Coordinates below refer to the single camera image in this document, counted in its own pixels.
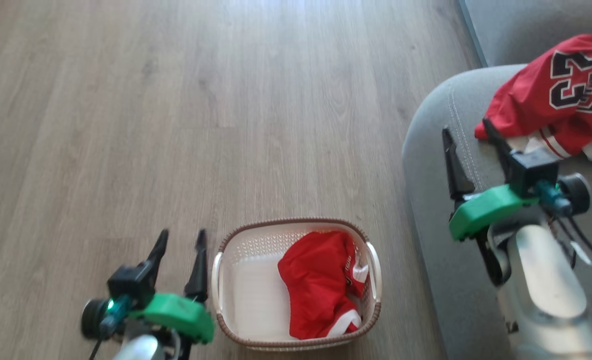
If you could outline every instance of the basket handle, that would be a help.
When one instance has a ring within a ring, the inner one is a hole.
[[[219,251],[214,258],[214,266],[211,269],[211,301],[213,302],[216,314],[222,311],[222,303],[220,303],[220,287],[218,280],[220,280],[220,261],[222,260],[222,251]]]
[[[380,303],[380,298],[382,297],[382,271],[380,269],[380,260],[378,259],[378,254],[376,253],[376,249],[371,244],[371,242],[367,241],[367,249],[369,249],[369,261],[371,262],[372,266],[372,283],[376,288],[376,302]]]

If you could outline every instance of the brown woven rim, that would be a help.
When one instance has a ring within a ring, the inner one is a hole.
[[[229,241],[231,241],[231,239],[233,239],[233,237],[235,235],[238,235],[239,233],[241,233],[245,230],[249,230],[249,229],[253,229],[253,228],[260,228],[263,226],[272,226],[272,225],[297,224],[297,223],[319,223],[319,222],[320,223],[339,224],[342,226],[346,226],[347,228],[354,230],[358,235],[360,235],[360,239],[362,239],[363,242],[365,242],[365,243],[369,242],[369,237],[367,237],[367,235],[364,233],[364,231],[362,231],[361,228],[359,228],[356,225],[354,225],[353,223],[350,223],[350,222],[345,221],[343,219],[322,218],[322,217],[318,217],[318,218],[283,218],[283,219],[274,219],[271,221],[260,221],[260,222],[250,223],[248,225],[244,225],[244,226],[237,228],[236,230],[230,232],[229,235],[227,235],[227,237],[225,237],[225,239],[222,241],[222,244],[220,244],[220,248],[218,249],[218,251],[221,253],[224,253],[225,248],[227,248],[227,244],[229,244]],[[236,335],[235,333],[233,333],[231,330],[229,330],[229,328],[227,327],[227,324],[225,324],[225,319],[222,316],[222,314],[217,314],[216,317],[218,319],[218,325],[220,325],[220,329],[223,331],[223,333],[225,333],[225,335],[227,335],[231,340],[233,340],[234,342],[237,342],[238,344],[241,344],[242,346],[264,347],[264,348],[283,348],[283,347],[297,348],[297,347],[312,347],[312,346],[319,346],[319,345],[325,346],[325,345],[330,345],[330,344],[335,344],[335,343],[339,343],[339,342],[346,342],[346,341],[350,341],[353,339],[357,339],[357,338],[361,337],[362,335],[365,335],[367,332],[369,332],[371,330],[372,327],[374,327],[374,325],[376,324],[376,321],[378,320],[378,317],[380,316],[380,307],[381,307],[381,303],[380,303],[380,301],[377,301],[376,305],[374,306],[373,315],[371,315],[371,318],[369,319],[367,324],[365,326],[362,326],[361,328],[359,328],[358,331],[347,333],[347,334],[345,333],[344,335],[340,335],[337,337],[329,337],[329,338],[321,337],[318,339],[308,339],[308,340],[300,340],[300,341],[268,342],[268,341],[245,340],[245,339],[239,337],[238,335]]]

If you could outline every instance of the gray sofa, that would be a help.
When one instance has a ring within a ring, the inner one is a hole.
[[[503,181],[493,148],[474,138],[498,87],[545,50],[568,37],[592,32],[592,0],[462,0],[465,20],[483,64],[434,89],[414,116],[403,148],[405,194],[422,252],[447,357],[454,360],[512,359],[506,330],[472,241],[454,242],[447,230],[449,199],[440,130],[449,126],[467,175],[477,189]],[[581,173],[592,189],[592,163],[580,157],[561,166],[563,174]],[[577,217],[592,240],[592,207]],[[575,270],[592,316],[592,269]]]

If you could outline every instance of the white plastic basket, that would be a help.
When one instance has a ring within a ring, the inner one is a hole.
[[[288,329],[276,330],[276,323],[281,323],[280,328],[284,321],[288,324],[289,297],[273,262],[277,264],[293,243],[312,231],[349,233],[356,247],[357,263],[369,266],[363,297],[357,301],[358,312],[362,314],[358,331],[337,337],[298,340],[288,335]],[[234,342],[259,351],[339,346],[365,335],[380,314],[382,275],[376,250],[362,230],[341,219],[277,219],[237,228],[220,245],[211,274],[211,299],[220,328]],[[246,277],[248,281],[241,287],[241,274],[258,274],[262,278]],[[250,317],[253,325],[265,330],[266,335],[249,335],[244,331],[251,323]]]

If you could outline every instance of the wooden floor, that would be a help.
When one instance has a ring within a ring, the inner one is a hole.
[[[181,292],[199,228],[213,257],[294,216],[373,239],[374,330],[278,356],[218,330],[193,359],[444,357],[400,151],[429,91],[477,66],[456,3],[0,0],[0,360],[88,358],[83,305],[165,227],[158,289]]]

